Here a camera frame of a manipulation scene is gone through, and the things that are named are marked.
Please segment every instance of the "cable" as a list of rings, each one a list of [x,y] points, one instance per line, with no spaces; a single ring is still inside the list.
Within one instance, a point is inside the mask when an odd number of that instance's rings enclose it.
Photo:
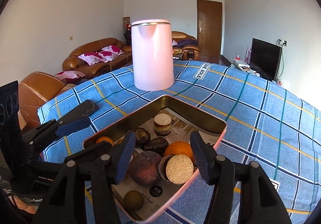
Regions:
[[[281,75],[283,74],[283,71],[284,71],[284,60],[283,60],[283,46],[284,46],[284,43],[283,45],[281,46],[281,56],[282,56],[282,72],[281,72]]]

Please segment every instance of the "blue plaid tablecloth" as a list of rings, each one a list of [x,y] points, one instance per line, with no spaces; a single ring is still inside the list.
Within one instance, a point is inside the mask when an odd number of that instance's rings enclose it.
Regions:
[[[41,123],[59,119],[86,99],[99,110],[91,126],[56,140],[45,151],[47,161],[62,163],[82,149],[83,141],[148,102],[167,94],[227,122],[227,132],[217,152],[230,160],[260,163],[278,182],[278,193],[293,223],[301,224],[321,198],[320,111],[278,85],[248,73],[210,64],[205,77],[194,77],[198,61],[177,61],[175,82],[162,91],[142,91],[134,86],[132,67],[121,68],[82,83],[43,105]],[[153,223],[203,223],[213,187],[198,177],[190,188]],[[90,188],[86,191],[88,223],[94,223]],[[231,223],[236,223],[240,185],[234,189]],[[119,211],[122,223],[130,223]]]

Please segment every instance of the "tablecloth label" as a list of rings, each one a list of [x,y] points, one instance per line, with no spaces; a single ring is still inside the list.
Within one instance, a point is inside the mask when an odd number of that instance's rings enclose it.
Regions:
[[[280,183],[278,181],[275,181],[274,179],[270,179],[270,181],[272,182],[274,188],[276,189],[276,191],[279,190],[280,187]]]
[[[199,69],[197,70],[196,74],[193,76],[196,79],[203,80],[206,73],[210,69],[211,63],[203,63]]]

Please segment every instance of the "electrical outlet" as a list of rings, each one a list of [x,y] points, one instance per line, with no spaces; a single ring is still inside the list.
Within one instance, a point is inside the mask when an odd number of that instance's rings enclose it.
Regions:
[[[277,45],[279,47],[283,47],[283,46],[286,47],[286,41],[284,39],[279,39],[278,42],[277,42]]]

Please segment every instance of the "black bracket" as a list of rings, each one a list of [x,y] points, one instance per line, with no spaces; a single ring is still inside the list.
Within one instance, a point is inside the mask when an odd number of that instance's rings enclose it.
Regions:
[[[87,223],[85,181],[91,181],[96,224],[120,224],[111,185],[124,179],[134,147],[128,131],[114,147],[104,141],[66,157],[32,224]]]
[[[234,187],[240,181],[238,224],[291,224],[280,196],[258,162],[231,162],[205,144],[199,132],[191,133],[190,143],[202,179],[215,185],[204,223],[229,224]]]

